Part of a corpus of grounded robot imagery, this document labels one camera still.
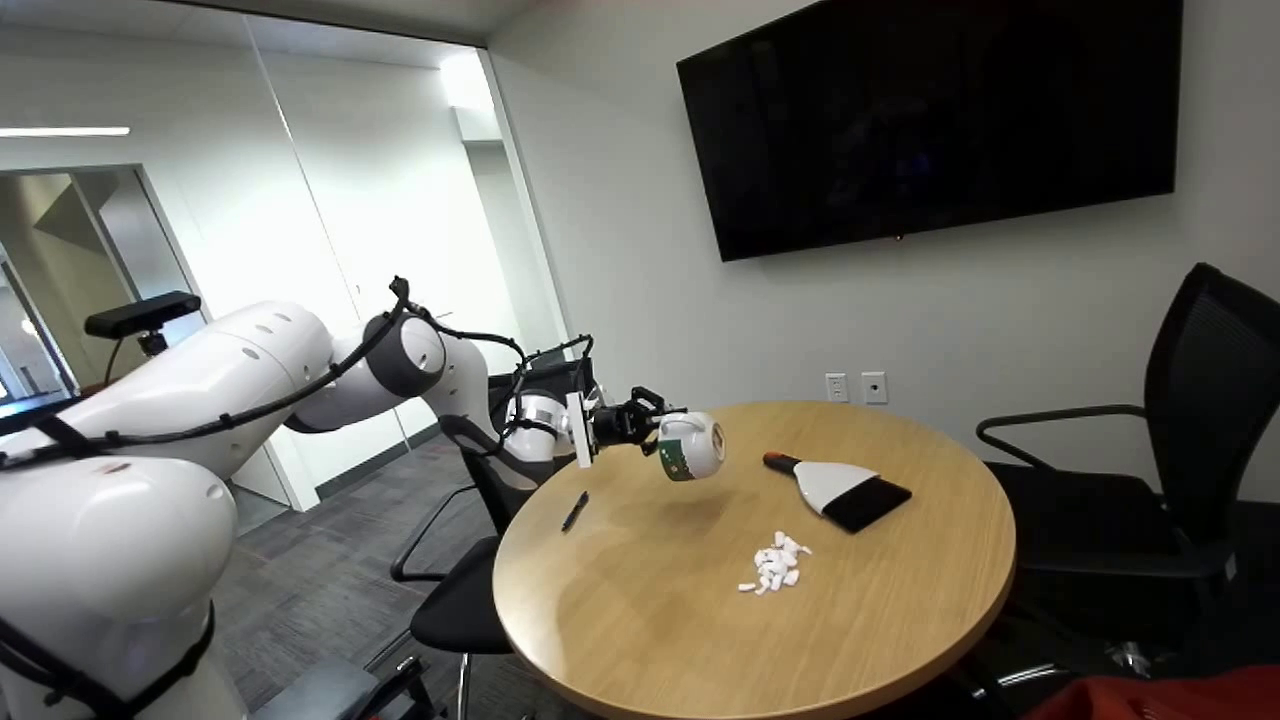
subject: scattered pieces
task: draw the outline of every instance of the scattered pieces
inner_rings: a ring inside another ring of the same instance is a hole
[[[740,591],[763,597],[801,585],[801,556],[813,549],[796,545],[786,532],[771,532],[771,545],[754,554],[754,585],[737,585]]]

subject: wall outlet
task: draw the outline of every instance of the wall outlet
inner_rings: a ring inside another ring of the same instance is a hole
[[[864,405],[883,408],[887,405],[887,375],[883,369],[858,374]]]
[[[823,374],[823,396],[844,405],[847,399],[847,375],[844,374]]]

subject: white wall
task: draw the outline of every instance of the white wall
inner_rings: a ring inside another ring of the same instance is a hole
[[[551,347],[563,342],[563,316],[557,311],[557,284],[547,267],[535,217],[516,183],[511,154],[502,146],[467,146],[475,194],[484,202],[484,222],[490,243],[502,258],[502,279],[511,293],[511,311],[528,347]]]
[[[358,331],[399,272],[452,325],[511,331],[435,71],[279,53],[263,68],[246,37],[0,33],[0,124],[132,130],[129,141],[0,146],[0,169],[142,166],[210,316],[276,298]],[[428,424],[412,405],[320,441],[276,434],[272,447],[307,505],[313,483]]]
[[[823,396],[887,369],[891,414],[972,441],[990,414],[1139,399],[1150,331],[1204,258],[1280,298],[1280,5],[1186,5],[1174,198],[720,264],[677,60],[801,0],[557,0],[494,37],[566,328],[610,384],[686,405]],[[1148,469],[1122,424],[1063,459]],[[1280,496],[1274,434],[1246,496]]]

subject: wooden table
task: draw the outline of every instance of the wooden table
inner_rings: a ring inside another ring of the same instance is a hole
[[[502,532],[494,614],[563,696],[601,718],[857,718],[941,677],[990,626],[1016,535],[967,447],[847,405],[715,420],[715,475],[673,483],[657,455],[607,447],[557,472]],[[850,459],[917,496],[847,535],[763,454]],[[580,494],[591,502],[561,532]],[[771,532],[813,549],[801,585],[740,591]]]

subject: wall-mounted tv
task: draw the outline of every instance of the wall-mounted tv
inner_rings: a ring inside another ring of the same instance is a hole
[[[1173,194],[1179,0],[823,0],[679,60],[724,262]]]

